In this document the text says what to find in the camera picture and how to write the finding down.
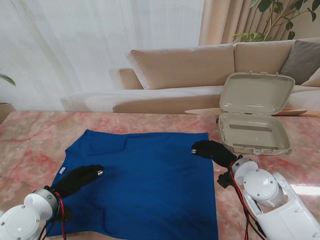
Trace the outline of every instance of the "blue cloth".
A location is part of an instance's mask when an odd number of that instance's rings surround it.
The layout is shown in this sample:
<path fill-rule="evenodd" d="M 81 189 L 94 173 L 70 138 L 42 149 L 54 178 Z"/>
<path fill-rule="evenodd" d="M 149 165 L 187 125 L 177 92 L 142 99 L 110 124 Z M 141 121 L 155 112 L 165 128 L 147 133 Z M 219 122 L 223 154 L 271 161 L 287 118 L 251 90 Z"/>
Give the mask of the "blue cloth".
<path fill-rule="evenodd" d="M 103 175 L 63 200 L 67 234 L 94 231 L 128 240 L 217 240 L 213 163 L 191 146 L 206 133 L 109 134 L 86 130 L 69 148 L 69 171 L 102 165 Z M 61 235 L 56 222 L 49 236 Z"/>

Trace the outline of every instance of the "open plastic container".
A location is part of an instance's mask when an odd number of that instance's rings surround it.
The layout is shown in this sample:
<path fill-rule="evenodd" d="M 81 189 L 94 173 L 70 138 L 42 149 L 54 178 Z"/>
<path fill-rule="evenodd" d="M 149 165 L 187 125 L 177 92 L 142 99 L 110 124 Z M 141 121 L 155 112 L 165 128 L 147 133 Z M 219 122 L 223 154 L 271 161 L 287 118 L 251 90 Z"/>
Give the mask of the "open plastic container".
<path fill-rule="evenodd" d="M 237 72 L 224 84 L 218 126 L 221 142 L 232 152 L 255 155 L 290 154 L 291 143 L 277 118 L 295 80 L 277 74 Z"/>

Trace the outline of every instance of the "white wall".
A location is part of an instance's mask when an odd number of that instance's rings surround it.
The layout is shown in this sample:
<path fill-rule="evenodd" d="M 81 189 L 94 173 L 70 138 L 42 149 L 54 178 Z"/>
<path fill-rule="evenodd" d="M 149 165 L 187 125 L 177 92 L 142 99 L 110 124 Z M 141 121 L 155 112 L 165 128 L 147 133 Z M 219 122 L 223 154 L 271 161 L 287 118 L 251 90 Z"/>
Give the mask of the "white wall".
<path fill-rule="evenodd" d="M 307 11 L 307 8 L 312 9 L 313 0 L 308 0 L 303 4 L 300 12 Z M 320 6 L 315 10 L 316 19 L 312 22 L 311 13 L 305 12 L 300 16 L 297 16 L 292 20 L 293 28 L 295 32 L 294 39 L 307 39 L 307 38 L 319 38 L 320 37 Z"/>

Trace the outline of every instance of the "plant pot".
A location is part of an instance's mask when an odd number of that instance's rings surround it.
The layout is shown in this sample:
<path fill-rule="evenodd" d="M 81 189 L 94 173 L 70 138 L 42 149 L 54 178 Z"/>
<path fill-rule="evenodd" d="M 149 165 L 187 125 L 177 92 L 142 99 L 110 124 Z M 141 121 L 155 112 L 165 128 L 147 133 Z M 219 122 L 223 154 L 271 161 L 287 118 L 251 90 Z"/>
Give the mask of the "plant pot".
<path fill-rule="evenodd" d="M 11 103 L 0 102 L 0 124 L 6 119 L 6 117 L 12 111 L 15 111 L 15 107 Z"/>

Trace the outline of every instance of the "marble countertop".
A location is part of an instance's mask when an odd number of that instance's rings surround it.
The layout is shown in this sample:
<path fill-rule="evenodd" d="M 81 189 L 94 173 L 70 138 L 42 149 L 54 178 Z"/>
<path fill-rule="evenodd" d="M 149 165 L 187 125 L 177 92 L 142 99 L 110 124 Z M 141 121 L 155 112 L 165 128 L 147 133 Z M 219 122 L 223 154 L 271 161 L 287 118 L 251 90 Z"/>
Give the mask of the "marble countertop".
<path fill-rule="evenodd" d="M 127 114 L 15 111 L 0 125 L 0 210 L 23 203 L 25 196 L 50 185 L 65 159 L 65 149 L 86 129 L 127 134 L 147 132 L 207 132 L 218 141 L 215 115 Z M 270 173 L 281 173 L 320 222 L 320 118 L 277 117 L 286 127 L 292 154 L 248 155 Z M 225 168 L 214 164 L 215 180 Z M 220 240 L 242 240 L 245 216 L 233 188 L 215 182 Z M 258 239 L 250 229 L 251 240 Z M 62 240 L 61 236 L 49 239 Z M 68 240 L 111 240 L 95 232 L 67 236 Z"/>

